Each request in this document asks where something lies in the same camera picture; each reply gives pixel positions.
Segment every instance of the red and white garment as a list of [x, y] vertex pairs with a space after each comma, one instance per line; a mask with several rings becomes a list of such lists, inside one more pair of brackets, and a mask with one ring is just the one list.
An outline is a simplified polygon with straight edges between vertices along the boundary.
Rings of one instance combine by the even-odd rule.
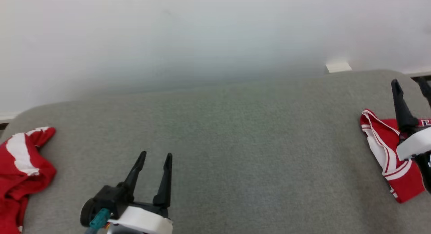
[[55, 128], [36, 128], [18, 133], [0, 145], [0, 232], [19, 234], [23, 229], [28, 194], [46, 188], [55, 168], [38, 149], [55, 133]]
[[[391, 193], [399, 203], [406, 202], [425, 190], [418, 166], [411, 159], [400, 161], [397, 145], [400, 140], [396, 119], [380, 120], [369, 109], [362, 112], [362, 131], [368, 144], [382, 166], [382, 175], [391, 187]], [[420, 119], [420, 125], [429, 125], [430, 119]]]

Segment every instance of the white object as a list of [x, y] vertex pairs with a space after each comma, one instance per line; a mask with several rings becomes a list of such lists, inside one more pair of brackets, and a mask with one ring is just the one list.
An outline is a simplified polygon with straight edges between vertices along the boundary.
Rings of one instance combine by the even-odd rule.
[[406, 139], [397, 147], [398, 159], [411, 159], [413, 155], [418, 155], [431, 150], [431, 128], [418, 131]]
[[0, 123], [11, 122], [20, 112], [4, 112], [0, 113]]
[[326, 64], [326, 68], [329, 73], [343, 72], [343, 71], [351, 71], [351, 67], [347, 62], [339, 62], [339, 63], [328, 63]]
[[108, 234], [172, 234], [173, 229], [170, 219], [134, 206], [128, 206], [118, 220], [108, 222], [111, 223]]
[[421, 67], [416, 70], [403, 71], [403, 73], [407, 74], [409, 77], [430, 76], [431, 67]]

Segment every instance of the couch cushion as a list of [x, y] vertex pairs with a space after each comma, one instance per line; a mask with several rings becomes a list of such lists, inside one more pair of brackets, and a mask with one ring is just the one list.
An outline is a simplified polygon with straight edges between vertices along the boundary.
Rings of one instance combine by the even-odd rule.
[[25, 234], [83, 233], [83, 203], [124, 180], [142, 150], [135, 200], [156, 194], [173, 154], [175, 234], [429, 233], [431, 198], [399, 204], [381, 176], [359, 117], [394, 117], [397, 78], [416, 116], [417, 85], [392, 71], [341, 73], [63, 102], [20, 114], [13, 133], [53, 126], [41, 150], [57, 168], [30, 197]]

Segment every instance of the teal connector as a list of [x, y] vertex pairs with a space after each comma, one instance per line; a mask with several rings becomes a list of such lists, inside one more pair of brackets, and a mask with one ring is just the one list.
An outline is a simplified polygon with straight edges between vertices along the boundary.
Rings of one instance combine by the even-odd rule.
[[111, 217], [111, 212], [103, 208], [99, 211], [99, 213], [94, 217], [94, 219], [90, 222], [90, 227], [96, 230], [103, 228], [106, 223], [108, 223], [109, 218]]

